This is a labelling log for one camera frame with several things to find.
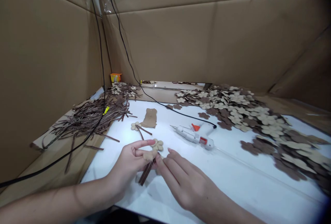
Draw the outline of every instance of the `pile of brown strips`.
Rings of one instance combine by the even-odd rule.
[[[199,106],[207,114],[216,116],[223,129],[235,127],[243,132],[252,130],[257,133],[253,143],[241,141],[244,150],[253,155],[272,155],[279,170],[294,180],[306,180],[308,176],[323,192],[330,194],[331,159],[321,155],[317,145],[329,143],[292,129],[285,117],[258,101],[252,92],[224,84],[205,91],[181,90],[175,95],[182,106]]]
[[[105,106],[109,107],[109,110],[103,116],[98,127],[91,135],[91,140],[93,139],[95,134],[98,134],[119,142],[119,140],[105,135],[104,132],[108,130],[111,125],[111,122],[114,120],[123,120],[125,116],[136,117],[129,115],[131,114],[129,111],[130,105],[127,100],[130,96],[139,96],[137,94],[137,88],[130,84],[121,82],[115,83],[113,84],[113,87],[107,89]],[[43,140],[42,148],[47,149],[56,140],[72,137],[71,149],[73,149],[75,147],[75,138],[82,135],[88,135],[100,120],[100,117],[103,114],[103,97],[104,95],[101,94],[99,99],[86,102],[81,106],[73,108],[73,115],[67,116],[66,120],[61,120],[54,124],[54,129],[50,133],[55,134],[56,136],[47,145],[44,145]],[[85,145],[85,147],[99,150],[99,148],[93,146]],[[71,154],[68,159],[66,173],[69,169],[70,160]]]

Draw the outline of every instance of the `white surface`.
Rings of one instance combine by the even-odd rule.
[[[121,142],[104,139],[101,145],[104,151],[97,152],[82,182],[106,176],[123,146],[141,139],[140,134],[130,128],[131,123],[143,121],[146,108],[155,108],[158,113],[156,128],[148,129],[153,135],[143,132],[144,138],[162,140],[164,151],[161,155],[164,157],[168,154],[168,147],[178,151],[209,176],[220,190],[252,214],[267,223],[313,223],[318,218],[327,197],[312,180],[294,181],[274,167],[270,156],[253,156],[241,149],[240,140],[251,142],[255,133],[244,133],[236,128],[228,131],[218,126],[210,138],[223,152],[207,151],[199,144],[185,140],[170,127],[170,124],[186,127],[191,123],[200,125],[201,121],[179,115],[153,102],[130,101],[130,111],[138,118],[125,118],[123,122],[115,121],[112,124],[108,135]],[[199,118],[198,112],[203,110],[189,106],[183,107],[179,112]],[[291,116],[288,118],[298,131],[331,141],[330,137],[301,121]],[[208,121],[214,124],[218,122],[214,116]],[[151,150],[151,147],[146,147],[145,150]],[[321,153],[330,157],[331,146],[322,146]],[[166,223],[201,222],[179,206],[164,179],[156,176],[154,171],[149,174],[144,186],[132,182],[123,200],[116,205]]]

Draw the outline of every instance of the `black cable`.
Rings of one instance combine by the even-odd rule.
[[[103,99],[103,111],[102,111],[102,114],[101,114],[101,118],[99,119],[98,123],[94,126],[93,130],[89,133],[89,135],[84,139],[84,141],[82,143],[80,143],[78,146],[76,146],[74,149],[72,149],[70,152],[66,153],[65,155],[63,155],[62,157],[60,157],[59,159],[55,160],[53,163],[49,164],[48,166],[44,167],[43,169],[41,169],[39,171],[33,172],[31,174],[28,174],[28,175],[25,175],[25,176],[22,176],[22,177],[18,177],[18,178],[15,178],[15,179],[12,179],[12,180],[3,182],[3,183],[0,183],[0,188],[7,187],[7,186],[9,186],[11,184],[18,183],[18,182],[21,182],[23,180],[29,179],[31,177],[37,176],[40,173],[48,170],[50,167],[52,167],[53,165],[55,165],[58,162],[60,162],[62,159],[64,159],[70,153],[74,152],[79,147],[81,147],[90,138],[90,136],[93,134],[93,132],[96,130],[97,126],[99,125],[99,123],[100,123],[100,121],[101,121],[101,119],[103,117],[103,113],[105,111],[105,108],[106,108],[106,89],[105,89],[105,83],[104,83],[104,69],[103,69],[103,60],[102,60],[102,45],[101,45],[100,28],[99,28],[97,13],[96,13],[96,9],[95,9],[93,0],[92,0],[92,4],[93,4],[93,10],[94,10],[94,14],[95,14],[95,17],[96,17],[97,25],[98,25],[98,32],[99,32],[99,39],[100,39],[100,53],[101,53],[102,76],[103,76],[103,89],[104,89],[103,97],[104,97],[104,99]]]
[[[130,67],[131,67],[131,69],[132,69],[132,72],[133,72],[133,77],[134,77],[134,79],[136,80],[136,82],[139,84],[139,86],[141,87],[141,89],[142,89],[142,91],[145,93],[145,95],[148,96],[148,97],[150,97],[151,99],[153,99],[156,103],[158,103],[158,104],[160,104],[160,105],[162,105],[162,106],[164,106],[164,107],[166,107],[166,108],[168,108],[168,109],[170,109],[170,110],[172,110],[172,111],[174,111],[174,112],[176,112],[176,113],[178,113],[178,114],[181,114],[181,115],[183,115],[183,116],[190,117],[190,118],[193,118],[193,119],[196,119],[196,120],[199,120],[199,121],[203,121],[203,122],[210,123],[210,124],[213,125],[214,129],[217,128],[217,126],[216,126],[214,123],[211,123],[211,122],[209,122],[209,121],[205,121],[205,120],[202,120],[202,119],[199,119],[199,118],[195,118],[195,117],[192,117],[192,116],[185,115],[185,114],[183,114],[183,113],[177,112],[177,111],[175,111],[175,110],[169,108],[168,106],[166,106],[166,105],[164,105],[164,104],[162,104],[162,103],[159,103],[159,102],[158,102],[157,100],[155,100],[153,97],[151,97],[150,95],[147,95],[147,94],[146,94],[146,92],[144,91],[143,87],[141,86],[140,82],[137,80],[137,78],[136,78],[136,76],[135,76],[135,74],[134,74],[134,70],[133,70],[133,67],[132,67],[131,62],[130,62],[130,59],[129,59],[129,55],[128,55],[128,51],[127,51],[127,47],[126,47],[126,45],[125,45],[125,42],[124,42],[124,39],[123,39],[123,36],[122,36],[120,19],[119,19],[118,15],[117,15],[117,12],[116,12],[116,10],[115,10],[115,7],[114,7],[114,4],[113,4],[113,1],[110,0],[110,2],[111,2],[111,5],[112,5],[112,7],[113,7],[113,10],[114,10],[114,12],[115,12],[115,14],[116,14],[117,20],[118,20],[118,28],[119,28],[119,31],[120,31],[120,35],[121,35],[121,39],[122,39],[123,46],[124,46],[124,49],[125,49],[125,53],[127,54],[127,59],[128,59],[129,65],[130,65]]]

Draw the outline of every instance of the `hand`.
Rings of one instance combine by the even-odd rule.
[[[158,169],[179,205],[206,223],[260,221],[228,198],[198,167],[176,151],[162,160],[156,156]]]
[[[143,170],[144,166],[149,163],[143,158],[143,154],[147,151],[139,150],[139,148],[153,144],[155,144],[155,140],[143,140],[123,147],[113,169],[105,178],[114,193],[115,202],[123,198],[125,189],[137,172]]]

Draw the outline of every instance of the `flower cutout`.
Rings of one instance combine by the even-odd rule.
[[[182,108],[182,106],[181,106],[181,105],[178,105],[178,104],[175,104],[175,105],[173,106],[173,108],[174,108],[174,109],[178,109],[178,110],[180,110],[180,109]]]
[[[207,97],[208,96],[208,93],[207,92],[204,92],[204,91],[201,91],[199,94],[198,94],[199,97]]]
[[[153,150],[163,151],[163,141],[159,141],[157,139],[155,140],[155,144],[151,145],[153,147]]]
[[[187,106],[190,105],[188,102],[183,102],[183,103],[181,103],[181,104],[182,104],[182,106],[184,106],[184,107],[187,107]]]
[[[131,130],[138,131],[138,128],[136,127],[136,125],[141,126],[141,124],[139,122],[131,123]]]
[[[177,102],[178,103],[183,103],[183,102],[185,102],[186,100],[184,99],[184,98],[177,98]]]
[[[214,108],[207,109],[206,112],[209,115],[217,115],[218,114],[218,111]]]
[[[195,91],[187,91],[187,93],[189,93],[190,95],[194,95],[194,94],[196,94]]]
[[[203,103],[199,105],[203,110],[210,109],[210,103]]]
[[[204,118],[204,119],[206,119],[206,120],[208,120],[209,119],[209,115],[207,115],[205,112],[203,112],[203,113],[198,113],[199,114],[199,116],[200,116],[200,118]]]

